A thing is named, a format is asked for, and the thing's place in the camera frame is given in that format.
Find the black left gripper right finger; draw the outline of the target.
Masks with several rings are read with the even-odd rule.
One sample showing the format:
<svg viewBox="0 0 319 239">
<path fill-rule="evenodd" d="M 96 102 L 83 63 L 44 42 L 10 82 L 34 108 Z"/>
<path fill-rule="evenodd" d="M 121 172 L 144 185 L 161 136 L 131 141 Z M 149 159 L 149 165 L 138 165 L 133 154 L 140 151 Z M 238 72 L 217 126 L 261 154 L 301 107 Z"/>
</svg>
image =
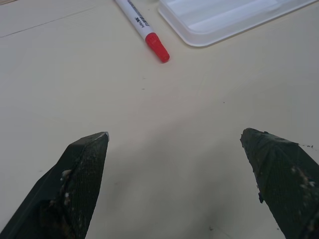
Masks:
<svg viewBox="0 0 319 239">
<path fill-rule="evenodd" d="M 319 239 L 319 164 L 298 143 L 253 128 L 242 147 L 265 202 L 286 239 Z"/>
</svg>

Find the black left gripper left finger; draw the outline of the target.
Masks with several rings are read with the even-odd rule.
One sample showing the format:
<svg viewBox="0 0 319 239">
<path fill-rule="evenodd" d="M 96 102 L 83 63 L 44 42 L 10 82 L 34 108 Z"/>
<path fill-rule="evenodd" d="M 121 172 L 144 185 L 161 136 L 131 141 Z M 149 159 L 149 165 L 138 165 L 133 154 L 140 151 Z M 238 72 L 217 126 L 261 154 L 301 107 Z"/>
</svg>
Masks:
<svg viewBox="0 0 319 239">
<path fill-rule="evenodd" d="M 109 134 L 68 145 L 35 183 L 0 239 L 85 239 L 100 192 Z"/>
</svg>

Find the white plastic tray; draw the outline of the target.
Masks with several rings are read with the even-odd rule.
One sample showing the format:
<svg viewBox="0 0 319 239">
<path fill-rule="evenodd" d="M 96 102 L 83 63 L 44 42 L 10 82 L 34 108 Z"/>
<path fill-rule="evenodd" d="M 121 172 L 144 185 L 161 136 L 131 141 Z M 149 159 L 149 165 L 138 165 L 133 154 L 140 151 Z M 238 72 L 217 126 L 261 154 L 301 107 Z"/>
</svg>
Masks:
<svg viewBox="0 0 319 239">
<path fill-rule="evenodd" d="M 158 11 L 188 45 L 205 47 L 319 0 L 159 0 Z"/>
</svg>

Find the white marker with red cap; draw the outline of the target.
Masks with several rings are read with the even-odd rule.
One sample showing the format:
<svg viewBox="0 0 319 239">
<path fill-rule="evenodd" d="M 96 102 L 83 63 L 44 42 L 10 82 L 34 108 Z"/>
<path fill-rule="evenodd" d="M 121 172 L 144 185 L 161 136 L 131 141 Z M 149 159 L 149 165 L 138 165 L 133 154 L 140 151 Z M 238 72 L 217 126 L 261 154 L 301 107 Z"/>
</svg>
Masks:
<svg viewBox="0 0 319 239">
<path fill-rule="evenodd" d="M 131 0 L 115 0 L 127 19 L 131 22 L 146 45 L 153 51 L 162 63 L 170 59 L 170 55 L 163 46 L 158 35 L 153 31 L 149 23 L 142 16 Z"/>
</svg>

